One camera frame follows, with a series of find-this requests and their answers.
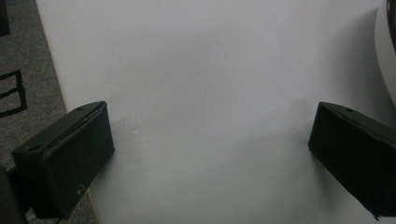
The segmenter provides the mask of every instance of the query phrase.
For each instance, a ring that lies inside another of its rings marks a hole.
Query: black line pattern
[[[25,95],[25,89],[22,85],[22,73],[20,70],[15,71],[15,72],[11,72],[5,75],[0,76],[0,81],[5,80],[6,78],[13,78],[15,77],[17,80],[17,87],[14,89],[11,89],[9,91],[0,92],[0,100],[8,97],[10,94],[12,93],[18,93],[18,95],[20,96],[20,106],[14,109],[10,109],[8,111],[4,111],[4,112],[0,112],[0,118],[4,118],[6,116],[10,116],[10,115],[14,115],[14,114],[18,114],[20,112],[22,112],[23,110],[27,109],[27,103],[26,103],[26,95]]]

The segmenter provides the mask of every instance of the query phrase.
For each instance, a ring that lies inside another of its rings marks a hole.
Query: white desk
[[[37,3],[68,109],[109,105],[103,223],[377,223],[307,141],[319,101],[396,127],[380,0]]]

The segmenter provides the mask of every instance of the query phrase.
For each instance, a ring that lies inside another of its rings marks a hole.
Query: floor
[[[0,36],[0,165],[9,170],[11,151],[66,110],[35,0],[6,0],[6,6],[10,34]],[[36,219],[32,211],[26,216],[29,223],[58,222]],[[60,223],[96,223],[87,194]]]

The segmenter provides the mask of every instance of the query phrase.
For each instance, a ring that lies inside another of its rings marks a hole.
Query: white object
[[[376,16],[375,48],[382,77],[396,105],[396,50],[389,31],[388,10],[389,0],[383,0]]]
[[[37,0],[67,108],[108,102],[102,223],[376,224],[307,142],[319,101],[395,126],[380,2]]]

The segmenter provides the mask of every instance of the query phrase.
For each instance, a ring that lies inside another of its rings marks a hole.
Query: gray carpet
[[[0,117],[0,165],[14,165],[10,152],[65,114],[64,101],[33,0],[7,0],[10,35],[0,36],[0,77],[21,71],[27,109]],[[15,78],[0,80],[0,94],[15,88]],[[0,114],[21,105],[21,93],[0,99]],[[27,214],[30,223],[56,223],[37,220]],[[96,223],[87,195],[73,215],[61,223]]]

